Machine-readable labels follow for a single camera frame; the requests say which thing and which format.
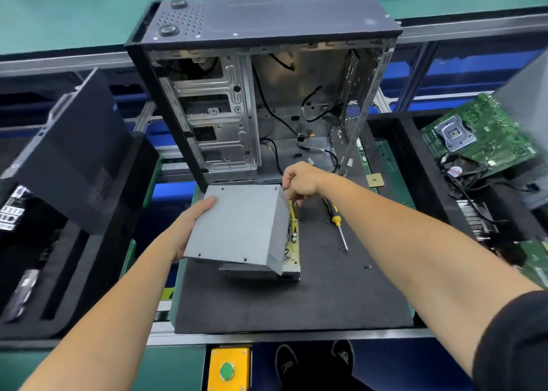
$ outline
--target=motherboard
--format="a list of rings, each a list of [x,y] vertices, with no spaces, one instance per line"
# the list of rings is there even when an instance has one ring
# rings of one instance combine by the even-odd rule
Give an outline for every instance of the motherboard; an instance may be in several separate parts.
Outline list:
[[[537,155],[531,139],[495,98],[480,94],[422,128],[435,159],[455,152],[485,167],[482,177],[501,172]]]

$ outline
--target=yellow and black screwdriver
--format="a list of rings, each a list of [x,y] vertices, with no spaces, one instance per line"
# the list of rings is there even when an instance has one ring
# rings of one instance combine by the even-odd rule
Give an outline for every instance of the yellow and black screwdriver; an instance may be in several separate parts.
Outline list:
[[[343,230],[341,229],[341,216],[339,214],[339,209],[337,209],[337,206],[335,206],[331,200],[328,200],[324,197],[322,197],[323,201],[325,202],[325,205],[327,206],[327,211],[329,212],[329,215],[331,216],[331,221],[339,228],[339,232],[341,233],[342,241],[344,242],[344,247],[346,248],[346,253],[350,254],[348,251],[348,245],[346,244],[346,239],[344,238]]]

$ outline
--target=forearm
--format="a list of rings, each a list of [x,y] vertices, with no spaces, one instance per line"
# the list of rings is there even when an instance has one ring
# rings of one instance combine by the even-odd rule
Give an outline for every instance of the forearm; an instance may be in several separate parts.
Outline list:
[[[67,334],[22,390],[129,389],[173,260],[158,238]]]
[[[441,221],[335,175],[325,176],[319,192],[339,208],[343,222],[468,374],[495,314],[513,298],[538,290]]]

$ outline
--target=gray metal cover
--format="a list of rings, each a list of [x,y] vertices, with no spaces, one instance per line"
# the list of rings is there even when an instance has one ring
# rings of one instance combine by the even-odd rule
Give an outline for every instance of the gray metal cover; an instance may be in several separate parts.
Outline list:
[[[98,233],[102,208],[131,136],[97,69],[65,94],[48,123],[0,179],[13,178],[80,228]]]
[[[376,0],[186,0],[183,8],[178,4],[161,2],[142,44],[206,49],[386,38],[402,32]]]
[[[266,265],[282,273],[289,204],[279,185],[208,187],[215,206],[197,220],[185,256]]]

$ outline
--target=shoe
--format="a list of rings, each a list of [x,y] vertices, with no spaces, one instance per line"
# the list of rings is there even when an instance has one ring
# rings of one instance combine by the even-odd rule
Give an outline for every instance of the shoe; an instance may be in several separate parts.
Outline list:
[[[286,343],[281,344],[276,349],[276,373],[282,385],[287,385],[291,372],[298,366],[297,357],[293,350]]]
[[[341,366],[348,368],[348,373],[352,375],[354,369],[354,349],[348,340],[335,340],[331,346],[331,354],[342,361]]]

